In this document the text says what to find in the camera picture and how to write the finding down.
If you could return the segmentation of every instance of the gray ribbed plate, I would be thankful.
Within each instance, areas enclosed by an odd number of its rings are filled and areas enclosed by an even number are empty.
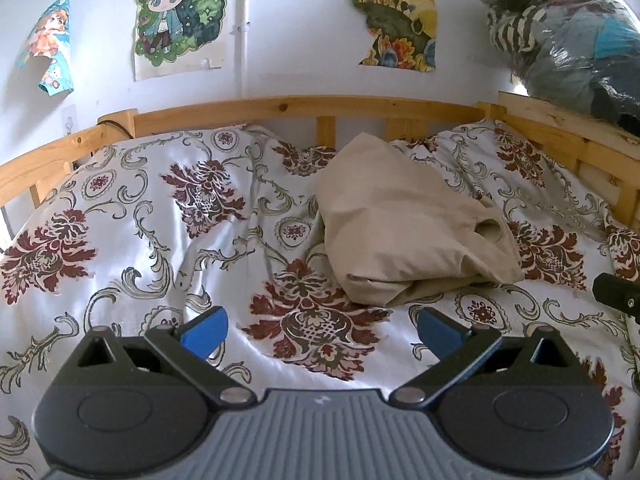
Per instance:
[[[443,441],[428,416],[373,390],[274,390],[220,416],[191,455],[144,480],[507,480]],[[52,471],[46,480],[78,480]],[[554,480],[602,480],[592,470]]]

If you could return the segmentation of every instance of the striped fabric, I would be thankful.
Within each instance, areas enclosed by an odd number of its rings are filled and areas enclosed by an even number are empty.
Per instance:
[[[531,31],[534,22],[544,22],[546,10],[540,6],[530,6],[521,14],[501,16],[494,8],[488,15],[491,44],[503,52],[531,52],[536,39]]]

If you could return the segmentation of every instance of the colorful poster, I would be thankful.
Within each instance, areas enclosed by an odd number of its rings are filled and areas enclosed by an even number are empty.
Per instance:
[[[45,56],[51,60],[40,81],[40,88],[49,95],[74,90],[70,68],[69,0],[53,2],[44,11],[33,27],[16,65],[21,68],[35,56]]]
[[[435,68],[434,0],[353,0],[375,37],[360,63],[427,72]]]
[[[222,66],[226,0],[138,0],[136,79]]]

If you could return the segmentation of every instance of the white wall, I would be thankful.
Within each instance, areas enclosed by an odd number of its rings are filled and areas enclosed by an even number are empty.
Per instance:
[[[44,60],[22,70],[14,63],[53,1],[0,0],[0,164],[61,137],[62,110],[71,104],[78,112],[74,130],[80,130],[124,108],[146,112],[248,96],[371,94],[472,104],[511,89],[506,65],[486,39],[486,13],[477,0],[436,0],[432,73],[359,66],[372,41],[350,0],[228,0],[222,69],[142,82],[134,82],[132,70],[135,0],[70,0],[76,90],[49,97],[38,88]],[[239,32],[245,21],[251,25]],[[9,204],[14,229],[28,215],[25,202],[23,197]]]

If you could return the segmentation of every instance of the bed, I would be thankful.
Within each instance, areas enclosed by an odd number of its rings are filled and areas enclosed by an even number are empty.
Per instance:
[[[407,157],[457,192],[494,200],[526,280],[393,309],[351,303],[323,250],[314,197],[343,117],[384,120],[385,140]],[[315,146],[259,126],[293,118],[315,119]],[[456,126],[426,136],[438,121]],[[426,306],[505,334],[551,325],[614,413],[597,469],[621,478],[640,451],[640,334],[595,302],[591,284],[601,272],[640,279],[639,189],[638,139],[514,94],[476,107],[292,96],[100,118],[0,167],[0,204],[29,190],[37,208],[0,259],[0,477],[46,468],[31,413],[91,327],[137,335],[219,305],[230,329],[208,361],[259,396],[388,394],[436,362],[415,328]]]

